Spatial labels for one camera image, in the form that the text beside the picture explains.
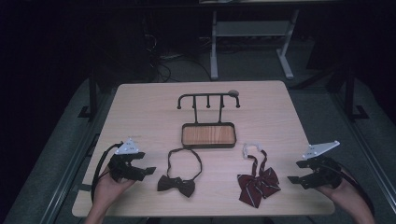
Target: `bow tie strap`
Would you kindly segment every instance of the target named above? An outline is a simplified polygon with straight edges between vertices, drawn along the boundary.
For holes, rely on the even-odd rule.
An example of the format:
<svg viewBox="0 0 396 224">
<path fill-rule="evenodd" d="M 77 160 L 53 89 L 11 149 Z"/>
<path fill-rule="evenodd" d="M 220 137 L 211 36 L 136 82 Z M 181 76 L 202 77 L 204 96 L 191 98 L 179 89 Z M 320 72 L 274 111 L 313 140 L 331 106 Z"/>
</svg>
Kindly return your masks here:
<svg viewBox="0 0 396 224">
<path fill-rule="evenodd" d="M 198 175 L 200 175 L 201 172 L 202 172 L 202 161 L 201 161 L 201 158 L 198 156 L 198 154 L 197 154 L 194 150 L 188 149 L 188 148 L 184 148 L 184 147 L 182 147 L 182 148 L 177 148 L 177 149 L 173 149 L 173 150 L 170 150 L 170 151 L 169 151 L 169 153 L 168 153 L 168 170 L 166 171 L 166 175 L 169 177 L 169 170 L 170 170 L 171 167 L 172 167 L 172 165 L 171 165 L 171 160 L 170 160 L 170 158 L 171 158 L 171 156 L 172 156 L 172 153 L 179 152 L 179 151 L 181 151 L 181 150 L 188 150 L 188 151 L 190 151 L 192 154 L 194 154 L 194 156 L 197 158 L 197 160 L 198 160 L 198 162 L 199 162 L 199 164 L 200 164 L 200 171 L 199 171 L 199 173 L 198 173 L 197 175 L 195 175 L 195 176 L 192 178 L 192 180 L 195 180 L 195 178 L 196 178 Z"/>
</svg>

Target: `metal frame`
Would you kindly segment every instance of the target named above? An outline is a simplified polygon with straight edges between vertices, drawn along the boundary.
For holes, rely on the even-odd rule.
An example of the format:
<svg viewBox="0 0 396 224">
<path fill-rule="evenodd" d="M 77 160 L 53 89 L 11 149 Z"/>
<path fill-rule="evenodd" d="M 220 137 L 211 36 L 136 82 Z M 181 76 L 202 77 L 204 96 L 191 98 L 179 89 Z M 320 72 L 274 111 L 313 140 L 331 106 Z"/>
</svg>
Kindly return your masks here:
<svg viewBox="0 0 396 224">
<path fill-rule="evenodd" d="M 268 36 L 283 35 L 285 42 L 281 49 L 276 50 L 276 55 L 282 65 L 287 79 L 293 79 L 286 52 L 299 14 L 299 9 L 294 9 L 289 21 L 218 21 L 217 11 L 213 12 L 212 21 L 212 50 L 210 52 L 210 78 L 219 79 L 218 58 L 216 53 L 217 36 Z"/>
</svg>

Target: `black metal stand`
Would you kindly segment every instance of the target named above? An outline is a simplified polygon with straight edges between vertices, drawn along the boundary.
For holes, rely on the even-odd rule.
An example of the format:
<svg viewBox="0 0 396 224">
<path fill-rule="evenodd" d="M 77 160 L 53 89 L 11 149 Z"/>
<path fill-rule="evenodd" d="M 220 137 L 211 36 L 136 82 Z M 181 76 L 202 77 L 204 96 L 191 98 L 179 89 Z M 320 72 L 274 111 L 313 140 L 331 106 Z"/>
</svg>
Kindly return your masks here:
<svg viewBox="0 0 396 224">
<path fill-rule="evenodd" d="M 92 121 L 97 111 L 96 83 L 93 78 L 93 72 L 91 72 L 91 75 L 89 77 L 89 85 L 90 85 L 90 106 L 83 106 L 78 114 L 78 117 L 89 118 L 89 121 Z"/>
<path fill-rule="evenodd" d="M 345 104 L 344 109 L 348 118 L 354 122 L 355 119 L 368 119 L 369 116 L 364 111 L 361 105 L 356 105 L 359 113 L 354 114 L 353 112 L 353 94 L 355 90 L 355 76 L 352 68 L 350 66 L 346 66 L 342 63 L 336 63 L 330 68 L 324 70 L 322 73 L 319 73 L 306 81 L 303 81 L 300 84 L 289 87 L 289 90 L 302 90 L 313 83 L 321 80 L 324 77 L 332 76 L 328 84 L 326 85 L 326 89 L 328 92 L 339 92 L 341 87 L 346 84 L 346 95 L 345 95 Z"/>
</svg>

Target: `table leg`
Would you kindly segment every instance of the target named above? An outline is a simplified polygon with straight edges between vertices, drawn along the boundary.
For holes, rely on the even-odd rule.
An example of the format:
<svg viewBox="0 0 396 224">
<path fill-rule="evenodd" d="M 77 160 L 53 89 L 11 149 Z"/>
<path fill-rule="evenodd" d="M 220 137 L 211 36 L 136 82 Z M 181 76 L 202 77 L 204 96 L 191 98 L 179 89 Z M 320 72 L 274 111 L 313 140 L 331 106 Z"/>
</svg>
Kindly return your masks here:
<svg viewBox="0 0 396 224">
<path fill-rule="evenodd" d="M 293 15 L 291 16 L 288 30 L 286 31 L 286 34 L 285 34 L 285 43 L 283 44 L 281 49 L 276 50 L 277 57 L 280 60 L 280 64 L 282 65 L 283 72 L 285 73 L 285 76 L 287 79 L 294 78 L 294 75 L 291 72 L 288 60 L 286 59 L 286 51 L 288 50 L 289 42 L 291 40 L 291 36 L 293 35 L 293 30 L 294 30 L 295 23 L 297 21 L 298 13 L 299 13 L 299 9 L 295 9 L 293 11 Z"/>
</svg>

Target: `bow tie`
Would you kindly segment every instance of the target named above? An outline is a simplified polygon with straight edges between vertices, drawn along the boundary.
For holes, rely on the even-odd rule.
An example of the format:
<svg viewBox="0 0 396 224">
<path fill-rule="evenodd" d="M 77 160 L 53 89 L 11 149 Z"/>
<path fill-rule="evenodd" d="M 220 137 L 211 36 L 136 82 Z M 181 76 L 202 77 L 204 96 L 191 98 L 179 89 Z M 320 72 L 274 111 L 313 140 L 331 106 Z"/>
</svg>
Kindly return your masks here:
<svg viewBox="0 0 396 224">
<path fill-rule="evenodd" d="M 257 177 L 253 175 L 238 175 L 237 177 L 242 190 L 239 200 L 255 208 L 259 207 L 262 197 L 266 199 L 280 191 L 279 181 L 272 168 Z"/>
<path fill-rule="evenodd" d="M 180 177 L 170 178 L 166 175 L 161 176 L 158 181 L 158 191 L 164 191 L 168 189 L 178 189 L 180 193 L 190 198 L 190 196 L 194 193 L 195 183 L 193 180 L 182 180 Z"/>
</svg>

